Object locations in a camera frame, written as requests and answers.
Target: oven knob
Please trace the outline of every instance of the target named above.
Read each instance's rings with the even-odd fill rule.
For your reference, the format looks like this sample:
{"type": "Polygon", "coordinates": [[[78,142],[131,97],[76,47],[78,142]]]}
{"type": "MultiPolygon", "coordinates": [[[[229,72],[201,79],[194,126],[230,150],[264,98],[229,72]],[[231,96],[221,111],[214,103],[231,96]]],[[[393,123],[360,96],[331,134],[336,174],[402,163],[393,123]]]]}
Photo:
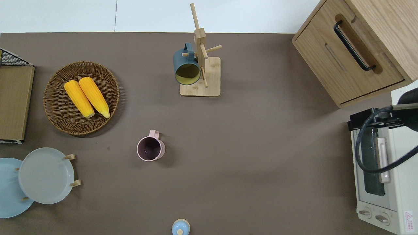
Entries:
{"type": "Polygon", "coordinates": [[[370,215],[370,212],[368,212],[366,210],[360,210],[359,211],[359,214],[362,214],[362,215],[370,215]]]}
{"type": "Polygon", "coordinates": [[[381,215],[376,215],[375,218],[385,225],[390,224],[389,216],[386,213],[382,213],[381,215]]]}
{"type": "Polygon", "coordinates": [[[372,211],[368,207],[365,207],[363,210],[357,209],[357,213],[360,215],[365,215],[369,219],[372,217],[372,211]]]}

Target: wicker basket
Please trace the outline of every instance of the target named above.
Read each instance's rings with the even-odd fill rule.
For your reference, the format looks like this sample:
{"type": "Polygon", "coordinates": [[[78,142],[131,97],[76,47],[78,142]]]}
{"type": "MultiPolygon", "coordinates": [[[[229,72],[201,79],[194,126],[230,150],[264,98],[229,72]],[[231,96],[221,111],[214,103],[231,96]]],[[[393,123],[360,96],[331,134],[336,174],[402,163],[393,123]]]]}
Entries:
{"type": "Polygon", "coordinates": [[[106,67],[88,61],[75,62],[59,69],[49,80],[43,95],[43,108],[49,121],[70,135],[86,135],[97,131],[112,118],[119,102],[119,86],[106,67]],[[95,115],[85,118],[67,95],[64,84],[91,77],[109,106],[110,118],[95,110],[95,115]]]}

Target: white floor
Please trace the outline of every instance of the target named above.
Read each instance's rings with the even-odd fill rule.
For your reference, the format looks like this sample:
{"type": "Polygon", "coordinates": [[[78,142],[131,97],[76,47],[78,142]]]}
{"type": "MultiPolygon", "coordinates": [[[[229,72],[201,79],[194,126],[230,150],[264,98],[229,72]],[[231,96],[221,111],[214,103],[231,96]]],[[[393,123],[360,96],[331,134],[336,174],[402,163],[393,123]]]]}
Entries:
{"type": "Polygon", "coordinates": [[[0,33],[295,33],[319,0],[0,0],[0,33]]]}

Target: cabinet drawer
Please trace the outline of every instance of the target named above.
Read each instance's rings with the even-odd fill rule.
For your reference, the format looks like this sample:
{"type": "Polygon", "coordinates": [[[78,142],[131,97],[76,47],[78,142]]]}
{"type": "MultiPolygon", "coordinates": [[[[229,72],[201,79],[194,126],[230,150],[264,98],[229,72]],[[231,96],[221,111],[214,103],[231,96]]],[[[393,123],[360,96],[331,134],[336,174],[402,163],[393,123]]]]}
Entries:
{"type": "Polygon", "coordinates": [[[321,1],[292,41],[339,107],[411,82],[345,1],[321,1]]]}

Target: blue mug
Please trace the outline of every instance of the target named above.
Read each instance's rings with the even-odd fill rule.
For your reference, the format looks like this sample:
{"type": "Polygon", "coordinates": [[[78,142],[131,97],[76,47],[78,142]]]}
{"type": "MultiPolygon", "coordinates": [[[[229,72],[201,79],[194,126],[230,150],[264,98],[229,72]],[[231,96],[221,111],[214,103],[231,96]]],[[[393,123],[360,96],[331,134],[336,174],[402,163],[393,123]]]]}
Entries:
{"type": "Polygon", "coordinates": [[[184,49],[178,50],[173,56],[174,76],[182,85],[192,85],[200,79],[202,74],[199,63],[194,57],[194,51],[191,43],[186,43],[184,49]]]}

